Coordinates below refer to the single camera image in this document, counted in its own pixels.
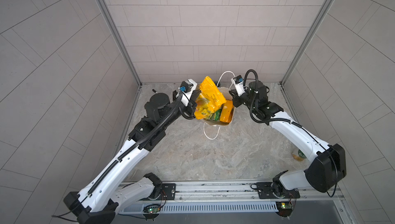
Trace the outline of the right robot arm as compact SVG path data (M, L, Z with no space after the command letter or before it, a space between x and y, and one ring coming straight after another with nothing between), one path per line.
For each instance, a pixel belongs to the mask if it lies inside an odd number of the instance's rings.
M335 190L346 175L345 150L339 144L330 145L295 122L282 107L270 102L267 86L255 80L246 85L241 76L234 77L235 87L230 90L234 107L245 105L250 117L259 124L266 124L282 133L310 162L305 170L283 171L273 178L274 196L284 198L288 191L312 187L328 193Z

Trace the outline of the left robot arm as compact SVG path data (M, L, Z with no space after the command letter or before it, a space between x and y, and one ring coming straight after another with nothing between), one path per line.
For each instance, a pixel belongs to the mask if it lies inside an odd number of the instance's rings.
M167 127L179 117L193 119L199 90L155 93L145 104L146 116L134 127L120 151L106 168L79 192L70 192L64 203L79 224L109 224L115 216L142 199L163 200L163 182L148 173L136 183L120 186L131 170L165 137Z

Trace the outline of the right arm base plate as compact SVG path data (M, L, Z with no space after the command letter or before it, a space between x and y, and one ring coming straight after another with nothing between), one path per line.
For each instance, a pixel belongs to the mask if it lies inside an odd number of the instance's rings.
M296 189L285 190L273 187L272 182L257 182L250 185L251 189L258 193L259 199L298 199L299 191Z

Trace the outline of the white printed paper bag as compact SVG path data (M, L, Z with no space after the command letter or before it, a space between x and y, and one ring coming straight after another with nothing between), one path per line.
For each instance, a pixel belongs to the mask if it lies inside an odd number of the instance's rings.
M217 89L222 93L222 95L224 96L226 101L230 102L231 99L232 99L232 96L230 95L229 91L230 91L230 88L233 86L233 83L231 83L231 85L229 87L220 87L219 86L220 81L221 81L222 77L225 74L232 74L233 77L235 77L235 74L232 71L225 71L221 75L221 77L220 77L219 81L217 82L216 86L217 86ZM221 115L223 113L222 110L223 110L224 107L225 107L225 114L227 115L225 122L223 120L221 120ZM215 113L213 113L211 116L209 116L209 119L202 119L203 132L204 132L204 135L206 136L206 138L209 139L209 140L215 140L218 137L218 135L219 135L219 131L220 131L221 127L228 126L228 125L231 124L232 119L234 117L234 111L235 111L235 107L234 106L230 106L230 105L227 105L225 103L225 104L223 104L221 106L221 108L219 110L217 110ZM217 129L217 133L216 133L216 135L213 138L211 138L211 137L209 137L207 135L206 130L205 130L206 126L212 126L212 127L217 127L218 128Z

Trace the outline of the green snack packet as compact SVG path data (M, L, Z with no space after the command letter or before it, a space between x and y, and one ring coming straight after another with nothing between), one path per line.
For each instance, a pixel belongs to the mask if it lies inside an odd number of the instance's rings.
M213 113L208 120L211 121L219 121L221 117L222 109L218 109L215 113Z

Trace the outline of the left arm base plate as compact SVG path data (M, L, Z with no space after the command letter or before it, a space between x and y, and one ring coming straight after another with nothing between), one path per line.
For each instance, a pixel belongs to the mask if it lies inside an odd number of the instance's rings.
M160 201L160 200L174 200L175 199L176 184L161 184L155 186L153 192L144 200Z

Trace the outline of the yellow snack bag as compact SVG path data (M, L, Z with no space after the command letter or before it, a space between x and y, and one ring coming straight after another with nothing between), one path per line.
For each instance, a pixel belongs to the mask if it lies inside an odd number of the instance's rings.
M222 107L226 99L209 76L200 84L199 90L201 93L195 101L197 106L194 115L198 120L208 119Z

